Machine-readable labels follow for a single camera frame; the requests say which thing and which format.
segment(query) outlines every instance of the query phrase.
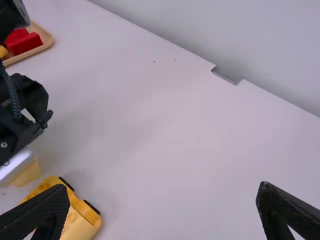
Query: silver metal plate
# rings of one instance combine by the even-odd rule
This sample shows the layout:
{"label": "silver metal plate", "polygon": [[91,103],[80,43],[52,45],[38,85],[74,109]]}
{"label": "silver metal plate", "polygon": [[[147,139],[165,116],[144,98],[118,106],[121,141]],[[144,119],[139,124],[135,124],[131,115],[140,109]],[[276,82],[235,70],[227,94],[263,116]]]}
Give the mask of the silver metal plate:
{"label": "silver metal plate", "polygon": [[0,187],[10,183],[32,161],[35,154],[28,147],[19,151],[16,155],[0,166]]}

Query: black cable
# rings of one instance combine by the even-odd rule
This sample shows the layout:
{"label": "black cable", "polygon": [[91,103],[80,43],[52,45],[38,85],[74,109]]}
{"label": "black cable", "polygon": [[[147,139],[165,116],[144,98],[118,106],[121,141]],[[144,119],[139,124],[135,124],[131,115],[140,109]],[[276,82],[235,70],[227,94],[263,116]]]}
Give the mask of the black cable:
{"label": "black cable", "polygon": [[52,118],[54,114],[54,111],[48,110],[35,124],[35,132],[37,132],[39,129],[46,129],[48,127],[48,122]]}
{"label": "black cable", "polygon": [[8,88],[8,92],[11,100],[12,112],[13,112],[13,119],[16,122],[21,122],[22,113],[21,113],[21,107],[20,107],[17,90],[15,87],[14,81],[8,75],[6,68],[1,59],[0,59],[0,76],[4,79],[6,86]]}

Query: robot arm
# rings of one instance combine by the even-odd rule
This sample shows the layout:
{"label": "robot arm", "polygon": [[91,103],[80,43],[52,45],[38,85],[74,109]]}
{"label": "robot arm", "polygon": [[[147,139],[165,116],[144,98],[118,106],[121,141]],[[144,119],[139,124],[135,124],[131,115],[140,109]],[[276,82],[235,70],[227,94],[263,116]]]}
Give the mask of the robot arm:
{"label": "robot arm", "polygon": [[[0,44],[16,28],[31,24],[21,0],[0,0]],[[53,111],[47,110],[49,95],[45,88],[18,73],[9,76],[0,60],[0,165],[39,137]],[[25,117],[27,109],[35,122]]]}

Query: white wall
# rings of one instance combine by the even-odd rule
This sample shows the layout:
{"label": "white wall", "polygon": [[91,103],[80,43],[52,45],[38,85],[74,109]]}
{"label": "white wall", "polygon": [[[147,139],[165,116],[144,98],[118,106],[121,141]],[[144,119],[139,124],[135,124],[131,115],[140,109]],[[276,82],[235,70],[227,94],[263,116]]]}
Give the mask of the white wall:
{"label": "white wall", "polygon": [[92,2],[320,116],[319,0]]}

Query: black textured pad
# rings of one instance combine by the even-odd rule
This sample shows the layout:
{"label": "black textured pad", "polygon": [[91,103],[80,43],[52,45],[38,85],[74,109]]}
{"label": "black textured pad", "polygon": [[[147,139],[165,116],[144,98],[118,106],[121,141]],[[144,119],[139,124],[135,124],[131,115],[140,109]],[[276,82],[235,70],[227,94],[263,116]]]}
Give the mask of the black textured pad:
{"label": "black textured pad", "polygon": [[268,240],[294,240],[288,226],[306,240],[320,240],[320,211],[271,183],[260,184],[256,206]]}
{"label": "black textured pad", "polygon": [[57,184],[0,215],[0,240],[59,240],[69,212],[67,188]]}

